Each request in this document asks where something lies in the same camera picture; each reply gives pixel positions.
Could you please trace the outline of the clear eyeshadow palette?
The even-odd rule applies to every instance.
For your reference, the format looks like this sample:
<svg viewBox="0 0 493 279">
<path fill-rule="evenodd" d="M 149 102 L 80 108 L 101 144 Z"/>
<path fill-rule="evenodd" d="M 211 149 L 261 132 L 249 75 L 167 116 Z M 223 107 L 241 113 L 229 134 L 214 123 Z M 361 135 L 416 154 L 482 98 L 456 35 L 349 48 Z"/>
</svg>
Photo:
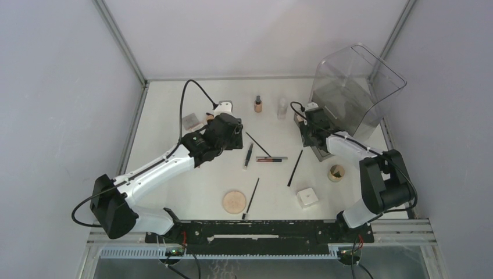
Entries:
<svg viewBox="0 0 493 279">
<path fill-rule="evenodd" d="M 181 118 L 182 126 L 185 130 L 193 130 L 196 126 L 200 125 L 195 113 L 188 114 Z"/>
</svg>

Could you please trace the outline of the clear acrylic organizer box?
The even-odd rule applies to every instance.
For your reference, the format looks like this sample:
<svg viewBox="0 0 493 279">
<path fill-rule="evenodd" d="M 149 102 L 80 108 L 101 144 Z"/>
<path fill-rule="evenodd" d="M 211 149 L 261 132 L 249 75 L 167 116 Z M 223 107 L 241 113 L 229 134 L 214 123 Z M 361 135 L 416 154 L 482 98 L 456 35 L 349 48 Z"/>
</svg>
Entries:
<svg viewBox="0 0 493 279">
<path fill-rule="evenodd" d="M 333 127 L 363 142 L 406 85 L 405 78 L 384 59 L 363 44 L 353 44 L 318 64 L 308 103 L 316 102 Z M 307 104 L 292 102 L 290 106 L 298 114 Z M 321 162 L 332 156 L 310 148 Z"/>
</svg>

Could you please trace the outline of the pink powder compact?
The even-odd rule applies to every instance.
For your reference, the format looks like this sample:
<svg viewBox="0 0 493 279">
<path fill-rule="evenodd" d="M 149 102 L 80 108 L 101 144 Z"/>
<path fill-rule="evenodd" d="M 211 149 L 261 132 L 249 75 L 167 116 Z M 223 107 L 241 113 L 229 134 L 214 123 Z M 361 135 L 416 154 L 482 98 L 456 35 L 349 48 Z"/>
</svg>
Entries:
<svg viewBox="0 0 493 279">
<path fill-rule="evenodd" d="M 203 128 L 205 125 L 203 123 L 199 123 L 191 128 L 191 131 L 198 131 Z"/>
</svg>

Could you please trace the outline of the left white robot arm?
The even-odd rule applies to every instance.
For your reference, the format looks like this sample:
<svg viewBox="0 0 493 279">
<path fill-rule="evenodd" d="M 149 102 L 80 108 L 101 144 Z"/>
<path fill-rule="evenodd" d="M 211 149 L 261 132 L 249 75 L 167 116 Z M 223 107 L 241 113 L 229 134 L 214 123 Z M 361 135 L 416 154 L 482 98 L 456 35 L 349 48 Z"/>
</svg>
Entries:
<svg viewBox="0 0 493 279">
<path fill-rule="evenodd" d="M 149 209 L 138 201 L 167 180 L 210 162 L 224 151 L 242 149 L 242 121 L 220 113 L 202 131 L 187 133 L 162 156 L 130 173 L 95 180 L 90 209 L 108 238 L 130 232 L 159 234 L 167 242 L 181 237 L 181 225 L 169 209 Z"/>
</svg>

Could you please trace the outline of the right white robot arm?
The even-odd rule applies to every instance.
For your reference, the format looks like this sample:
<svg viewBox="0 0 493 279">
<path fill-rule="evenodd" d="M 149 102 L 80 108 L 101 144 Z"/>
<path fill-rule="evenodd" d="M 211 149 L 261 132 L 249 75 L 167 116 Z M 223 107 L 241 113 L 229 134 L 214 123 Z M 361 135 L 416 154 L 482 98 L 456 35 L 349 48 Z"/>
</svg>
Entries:
<svg viewBox="0 0 493 279">
<path fill-rule="evenodd" d="M 350 242 L 359 234 L 359 227 L 385 213 L 401 212 L 401 205 L 417 204 L 417 192 L 403 158 L 395 149 L 376 151 L 358 142 L 347 132 L 331 125 L 322 108 L 302 108 L 299 129 L 304 146 L 344 158 L 360 175 L 361 198 L 338 214 L 337 237 Z"/>
</svg>

